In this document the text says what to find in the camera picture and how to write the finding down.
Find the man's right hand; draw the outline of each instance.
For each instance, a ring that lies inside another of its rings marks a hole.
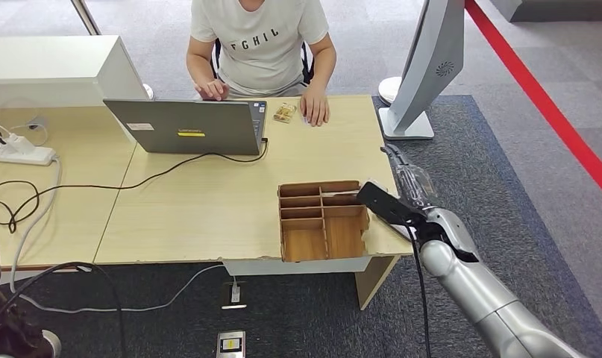
[[[228,85],[220,80],[195,84],[195,90],[205,101],[223,101],[228,97]]]

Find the light wood tabletop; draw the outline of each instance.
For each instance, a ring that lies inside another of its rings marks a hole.
[[[62,184],[121,185],[135,145],[127,139],[117,121],[105,107],[0,110],[0,124],[6,128],[23,125],[35,115],[46,118],[48,142],[63,166]],[[43,140],[42,131],[13,130],[32,142]],[[56,168],[25,164],[0,163],[0,182],[28,180],[38,189],[53,185]],[[0,188],[0,200],[13,209],[30,198],[34,191],[27,185],[14,184]],[[19,265],[22,269],[42,268],[66,261],[92,262],[117,192],[100,189],[60,189],[48,214],[31,231]],[[37,210],[45,209],[50,194],[42,197]],[[28,205],[22,213],[27,213]],[[18,242],[34,216],[18,225],[10,234],[0,226],[0,260],[3,269],[13,262]],[[0,221],[8,214],[0,207]]]
[[[369,96],[330,97],[331,119],[320,128],[304,124],[298,113],[289,124],[274,121],[284,102],[298,104],[298,99],[268,100],[269,148],[262,160],[247,164],[205,157],[120,192],[95,262],[280,259],[280,184],[372,178],[395,193]],[[148,154],[138,146],[124,184],[138,183],[189,157]],[[408,242],[372,214],[363,240],[370,256],[412,253]]]

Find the wooden compartment box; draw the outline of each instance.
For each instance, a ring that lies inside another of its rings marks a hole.
[[[356,180],[280,185],[283,261],[361,257],[369,215],[356,199],[358,190]]]

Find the red barrier line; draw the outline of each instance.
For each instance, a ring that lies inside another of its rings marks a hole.
[[[547,122],[556,131],[559,138],[568,147],[568,150],[577,158],[586,171],[602,189],[602,161],[584,142],[584,139],[573,128],[571,123],[562,114],[554,101],[549,97],[540,83],[531,75],[529,69],[522,63],[512,47],[503,38],[498,29],[487,18],[474,0],[465,0],[465,9],[468,11],[480,32],[494,49],[505,67],[516,79],[520,87],[529,96],[533,104],[545,117]]]

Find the white t-shirt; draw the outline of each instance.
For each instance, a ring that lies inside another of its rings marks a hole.
[[[192,0],[191,36],[219,38],[219,76],[248,95],[267,95],[298,81],[301,45],[327,34],[320,0],[265,0],[253,12],[239,0]]]

